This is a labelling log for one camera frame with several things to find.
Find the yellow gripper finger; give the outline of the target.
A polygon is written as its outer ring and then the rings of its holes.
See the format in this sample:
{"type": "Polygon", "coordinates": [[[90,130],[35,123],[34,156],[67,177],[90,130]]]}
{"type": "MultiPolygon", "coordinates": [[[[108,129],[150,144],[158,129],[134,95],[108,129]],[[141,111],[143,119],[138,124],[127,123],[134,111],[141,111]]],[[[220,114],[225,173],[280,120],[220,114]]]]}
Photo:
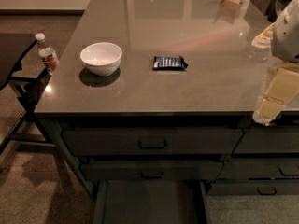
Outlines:
{"type": "Polygon", "coordinates": [[[273,28],[274,24],[268,25],[260,34],[254,37],[251,45],[259,49],[270,48],[273,28]]]}
{"type": "Polygon", "coordinates": [[[252,118],[260,124],[274,120],[299,93],[299,67],[280,66],[270,73],[252,118]]]}

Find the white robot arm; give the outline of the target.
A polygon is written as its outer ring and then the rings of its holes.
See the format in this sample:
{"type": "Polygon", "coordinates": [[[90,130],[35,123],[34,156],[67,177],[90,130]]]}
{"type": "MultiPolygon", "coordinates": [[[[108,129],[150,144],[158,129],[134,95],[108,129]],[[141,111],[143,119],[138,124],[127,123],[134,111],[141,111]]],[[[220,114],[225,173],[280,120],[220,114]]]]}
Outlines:
{"type": "Polygon", "coordinates": [[[271,53],[282,61],[267,73],[252,118],[270,123],[299,93],[299,0],[291,2],[271,25],[271,53]]]}

